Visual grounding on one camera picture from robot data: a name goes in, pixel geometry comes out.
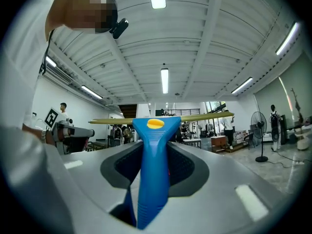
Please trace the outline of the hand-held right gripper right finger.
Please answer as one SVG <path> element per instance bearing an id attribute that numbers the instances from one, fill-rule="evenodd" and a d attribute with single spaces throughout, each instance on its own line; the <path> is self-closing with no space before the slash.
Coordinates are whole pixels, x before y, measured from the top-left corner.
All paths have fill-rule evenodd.
<path id="1" fill-rule="evenodd" d="M 258 234 L 276 221 L 282 193 L 229 156 L 169 143 L 191 160 L 180 183 L 170 187 L 164 208 L 146 227 L 149 234 Z"/>

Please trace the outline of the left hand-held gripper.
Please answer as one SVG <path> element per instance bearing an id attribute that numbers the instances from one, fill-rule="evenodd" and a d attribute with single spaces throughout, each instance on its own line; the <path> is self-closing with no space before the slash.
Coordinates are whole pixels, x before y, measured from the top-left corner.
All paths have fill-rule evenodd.
<path id="1" fill-rule="evenodd" d="M 48 111 L 43 123 L 46 125 L 44 133 L 51 133 L 60 155 L 68 155 L 73 152 L 73 141 L 70 137 L 93 137 L 95 135 L 93 129 L 74 127 L 71 118 L 59 113 L 53 107 Z"/>

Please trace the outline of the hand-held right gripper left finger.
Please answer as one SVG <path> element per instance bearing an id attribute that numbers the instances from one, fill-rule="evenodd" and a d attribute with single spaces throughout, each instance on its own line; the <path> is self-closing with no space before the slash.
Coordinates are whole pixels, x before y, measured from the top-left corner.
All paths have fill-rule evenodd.
<path id="1" fill-rule="evenodd" d="M 115 163 L 130 165 L 142 143 L 61 156 L 46 145 L 47 168 L 69 212 L 67 221 L 75 234 L 139 234 L 132 206 L 130 185 L 135 176 L 116 170 Z"/>

